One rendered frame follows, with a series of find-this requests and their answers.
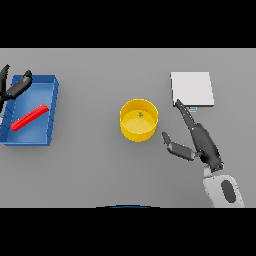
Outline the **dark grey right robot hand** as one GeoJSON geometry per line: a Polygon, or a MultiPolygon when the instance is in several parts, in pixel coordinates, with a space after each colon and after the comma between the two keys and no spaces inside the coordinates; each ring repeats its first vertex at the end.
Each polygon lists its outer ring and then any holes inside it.
{"type": "Polygon", "coordinates": [[[166,132],[163,132],[162,138],[168,152],[188,161],[193,161],[196,157],[199,157],[202,163],[209,166],[211,172],[222,170],[224,163],[209,132],[201,123],[196,123],[194,121],[192,115],[180,100],[176,101],[175,106],[179,109],[183,120],[187,125],[195,149],[192,150],[187,146],[172,141],[169,135],[166,132]]]}

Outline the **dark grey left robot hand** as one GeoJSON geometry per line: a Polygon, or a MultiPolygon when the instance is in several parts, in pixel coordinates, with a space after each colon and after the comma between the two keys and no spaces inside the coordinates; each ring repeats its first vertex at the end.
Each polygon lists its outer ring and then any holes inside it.
{"type": "Polygon", "coordinates": [[[32,72],[27,70],[20,80],[7,89],[6,82],[9,68],[10,65],[6,64],[0,70],[0,113],[6,101],[15,100],[32,85],[32,72]]]}

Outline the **red beaker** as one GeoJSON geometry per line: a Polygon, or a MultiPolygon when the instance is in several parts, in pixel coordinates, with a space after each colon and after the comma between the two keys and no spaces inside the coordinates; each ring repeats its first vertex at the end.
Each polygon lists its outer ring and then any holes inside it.
{"type": "Polygon", "coordinates": [[[10,124],[12,131],[18,131],[19,129],[25,127],[30,122],[34,121],[38,117],[42,116],[49,111],[49,108],[46,104],[42,103],[37,106],[35,109],[31,110],[21,118],[18,118],[16,121],[10,124]]]}

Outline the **pale square measuring scale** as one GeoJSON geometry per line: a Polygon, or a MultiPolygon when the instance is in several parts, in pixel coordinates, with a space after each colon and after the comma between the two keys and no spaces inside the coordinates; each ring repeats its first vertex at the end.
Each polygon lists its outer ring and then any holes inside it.
{"type": "Polygon", "coordinates": [[[209,72],[171,72],[172,101],[189,108],[213,107],[214,97],[209,72]]]}

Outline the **yellow bowl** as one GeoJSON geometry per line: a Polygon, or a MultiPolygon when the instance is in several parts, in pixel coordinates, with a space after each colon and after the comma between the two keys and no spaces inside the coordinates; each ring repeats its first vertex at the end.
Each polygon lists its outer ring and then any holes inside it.
{"type": "Polygon", "coordinates": [[[120,131],[130,141],[144,142],[150,139],[158,125],[156,106],[143,98],[134,98],[120,109],[120,131]]]}

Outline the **blue tray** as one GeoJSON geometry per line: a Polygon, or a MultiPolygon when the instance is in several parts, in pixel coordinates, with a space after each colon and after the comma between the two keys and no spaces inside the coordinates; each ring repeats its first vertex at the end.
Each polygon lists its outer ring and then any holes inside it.
{"type": "Polygon", "coordinates": [[[55,75],[34,75],[32,85],[2,112],[0,144],[6,146],[49,146],[52,140],[59,83],[55,75]],[[11,126],[30,116],[30,122],[14,131],[11,126]]]}

